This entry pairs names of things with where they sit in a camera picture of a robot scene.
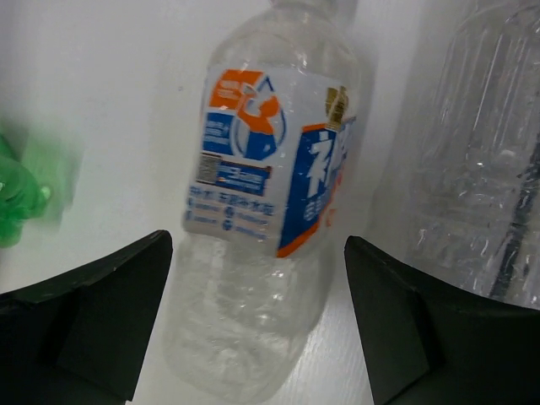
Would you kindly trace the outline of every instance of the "empty plastic bottle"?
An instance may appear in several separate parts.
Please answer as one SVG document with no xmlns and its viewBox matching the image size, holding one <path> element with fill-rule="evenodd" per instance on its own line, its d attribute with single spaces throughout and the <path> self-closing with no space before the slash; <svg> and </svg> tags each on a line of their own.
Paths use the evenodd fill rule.
<svg viewBox="0 0 540 405">
<path fill-rule="evenodd" d="M 167 359 L 231 402 L 266 399 L 318 322 L 360 67 L 332 0 L 277 0 L 214 52 Z"/>
<path fill-rule="evenodd" d="M 407 260 L 540 308 L 540 5 L 486 4 L 457 31 L 428 117 Z"/>
</svg>

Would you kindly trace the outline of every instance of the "green object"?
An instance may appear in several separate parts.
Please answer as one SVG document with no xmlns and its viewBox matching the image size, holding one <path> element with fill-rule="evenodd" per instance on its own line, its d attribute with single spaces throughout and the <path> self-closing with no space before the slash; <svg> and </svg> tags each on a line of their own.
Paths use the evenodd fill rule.
<svg viewBox="0 0 540 405">
<path fill-rule="evenodd" d="M 16 245 L 27 219 L 45 212 L 51 188 L 40 186 L 0 136 L 0 247 Z"/>
<path fill-rule="evenodd" d="M 56 138 L 41 128 L 30 134 L 20 163 L 48 192 L 46 211 L 41 213 L 48 224 L 60 224 L 64 211 L 73 202 L 81 155 L 74 145 Z"/>
</svg>

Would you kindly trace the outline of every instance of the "bottle label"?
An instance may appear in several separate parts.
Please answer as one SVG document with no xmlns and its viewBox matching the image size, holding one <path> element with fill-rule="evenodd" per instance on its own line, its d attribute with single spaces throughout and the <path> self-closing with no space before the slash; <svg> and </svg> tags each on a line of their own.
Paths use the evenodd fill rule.
<svg viewBox="0 0 540 405">
<path fill-rule="evenodd" d="M 325 237 L 348 154 L 347 89 L 292 68 L 208 72 L 187 232 L 288 257 Z"/>
</svg>

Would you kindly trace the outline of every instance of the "white background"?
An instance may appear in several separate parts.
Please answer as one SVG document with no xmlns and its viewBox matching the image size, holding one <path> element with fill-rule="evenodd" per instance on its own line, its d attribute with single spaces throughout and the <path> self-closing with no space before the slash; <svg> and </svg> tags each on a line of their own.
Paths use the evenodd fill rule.
<svg viewBox="0 0 540 405">
<path fill-rule="evenodd" d="M 418 45 L 433 51 L 445 42 L 426 40 L 420 27 L 432 21 L 436 32 L 433 21 L 457 13 L 446 10 L 434 19 L 425 12 L 426 3 L 450 2 L 360 0 L 349 34 L 364 62 L 364 99 L 371 100 L 371 108 L 364 117 L 359 163 L 352 168 L 352 211 L 344 235 L 364 232 L 370 200 L 399 133 L 413 61 L 415 83 L 422 87 Z M 0 291 L 91 262 L 156 229 L 169 230 L 175 244 L 181 240 L 183 195 L 198 143 L 210 52 L 266 7 L 266 0 L 0 1 L 2 117 L 84 143 L 75 202 L 60 231 L 43 237 L 30 226 L 17 247 L 1 252 Z M 427 68 L 435 72 L 438 65 Z M 386 190 L 379 196 L 380 207 L 385 195 Z M 385 217 L 380 210 L 378 215 Z M 165 328 L 161 311 L 135 404 L 220 404 L 168 372 L 160 347 Z M 321 324 L 270 403 L 368 405 L 367 384 L 342 259 Z"/>
</svg>

